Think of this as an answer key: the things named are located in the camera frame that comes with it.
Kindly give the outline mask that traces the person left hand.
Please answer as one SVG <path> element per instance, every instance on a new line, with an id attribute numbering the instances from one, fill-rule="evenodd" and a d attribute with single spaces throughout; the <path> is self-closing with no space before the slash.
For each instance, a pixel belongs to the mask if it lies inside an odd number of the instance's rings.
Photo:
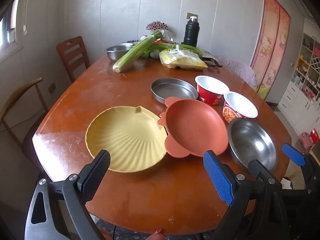
<path id="1" fill-rule="evenodd" d="M 146 240 L 166 240 L 164 233 L 164 229 L 159 229 L 152 233 Z"/>

